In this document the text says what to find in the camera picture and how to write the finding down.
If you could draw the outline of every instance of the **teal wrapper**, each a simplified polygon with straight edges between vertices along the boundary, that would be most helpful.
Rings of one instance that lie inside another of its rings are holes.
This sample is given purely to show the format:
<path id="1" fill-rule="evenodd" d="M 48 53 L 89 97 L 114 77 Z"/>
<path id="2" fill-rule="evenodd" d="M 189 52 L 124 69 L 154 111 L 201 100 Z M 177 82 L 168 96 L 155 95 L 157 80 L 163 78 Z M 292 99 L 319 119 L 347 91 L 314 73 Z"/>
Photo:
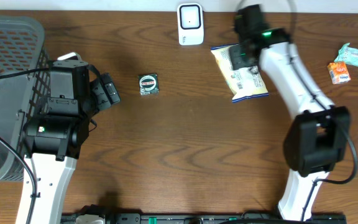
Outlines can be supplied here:
<path id="1" fill-rule="evenodd" d="M 349 44 L 344 44 L 339 50 L 339 55 L 334 62 L 345 62 L 346 65 L 353 65 L 358 67 L 358 49 L 348 47 Z"/>

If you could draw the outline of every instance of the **orange box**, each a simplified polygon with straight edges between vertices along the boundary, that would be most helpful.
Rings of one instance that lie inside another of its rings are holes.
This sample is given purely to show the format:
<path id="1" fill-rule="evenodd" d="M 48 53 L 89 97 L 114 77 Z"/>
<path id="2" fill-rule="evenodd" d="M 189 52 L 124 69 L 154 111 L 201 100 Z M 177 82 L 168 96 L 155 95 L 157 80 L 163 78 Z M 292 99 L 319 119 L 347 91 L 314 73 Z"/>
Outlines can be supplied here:
<path id="1" fill-rule="evenodd" d="M 330 63 L 327 68 L 333 84 L 341 84 L 351 80 L 345 62 Z"/>

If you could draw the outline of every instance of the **wooden table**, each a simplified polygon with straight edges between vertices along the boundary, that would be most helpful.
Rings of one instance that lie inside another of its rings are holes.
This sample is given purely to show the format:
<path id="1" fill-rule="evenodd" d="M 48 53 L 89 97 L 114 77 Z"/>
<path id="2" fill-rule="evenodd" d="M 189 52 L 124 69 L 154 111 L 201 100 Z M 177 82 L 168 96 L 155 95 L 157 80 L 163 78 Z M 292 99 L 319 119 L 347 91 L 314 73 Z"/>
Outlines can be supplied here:
<path id="1" fill-rule="evenodd" d="M 30 16 L 46 30 L 50 58 L 78 52 L 109 72 L 122 101 L 95 117 L 83 144 L 64 212 L 96 203 L 145 213 L 237 213 L 270 210 L 283 195 L 288 166 L 282 142 L 291 124 L 269 78 L 270 95 L 231 103 L 232 93 L 209 48 L 237 42 L 233 13 L 204 14 L 199 46 L 178 43 L 175 12 L 0 11 Z M 267 14 L 288 27 L 289 14 Z M 358 15 L 300 14 L 295 40 L 306 67 L 337 105 L 352 114 L 358 150 L 358 68 L 333 85 L 326 68 L 338 49 L 358 48 Z M 141 97 L 137 76 L 158 73 L 160 93 Z M 351 172 L 349 151 L 332 179 Z M 0 223 L 14 223 L 21 183 L 0 183 Z M 358 175 L 347 185 L 323 184 L 314 212 L 343 212 L 358 223 Z"/>

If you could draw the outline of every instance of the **white wall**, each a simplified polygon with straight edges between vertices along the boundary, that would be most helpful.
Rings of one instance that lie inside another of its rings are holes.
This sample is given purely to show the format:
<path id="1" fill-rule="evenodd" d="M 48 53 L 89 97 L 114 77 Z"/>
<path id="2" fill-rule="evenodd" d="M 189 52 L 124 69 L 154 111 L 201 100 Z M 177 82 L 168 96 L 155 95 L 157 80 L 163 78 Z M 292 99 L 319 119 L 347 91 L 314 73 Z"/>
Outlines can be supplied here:
<path id="1" fill-rule="evenodd" d="M 294 0 L 298 12 L 358 13 L 358 0 Z M 234 11 L 239 0 L 0 0 L 0 9 L 175 11 L 179 3 L 198 2 L 206 12 Z M 247 0 L 264 11 L 288 12 L 287 0 Z"/>

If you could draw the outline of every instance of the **gray plastic basket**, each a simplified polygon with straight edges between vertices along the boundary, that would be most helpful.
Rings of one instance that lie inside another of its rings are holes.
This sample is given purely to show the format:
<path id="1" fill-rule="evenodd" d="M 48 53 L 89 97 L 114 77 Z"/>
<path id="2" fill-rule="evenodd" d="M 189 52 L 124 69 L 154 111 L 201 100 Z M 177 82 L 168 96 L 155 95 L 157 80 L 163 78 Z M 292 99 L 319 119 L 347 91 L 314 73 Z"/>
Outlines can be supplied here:
<path id="1" fill-rule="evenodd" d="M 0 75 L 47 67 L 44 28 L 28 17 L 0 16 Z M 50 92 L 49 72 L 0 80 L 0 137 L 21 155 L 22 127 Z M 0 180 L 22 180 L 23 168 L 0 144 Z"/>

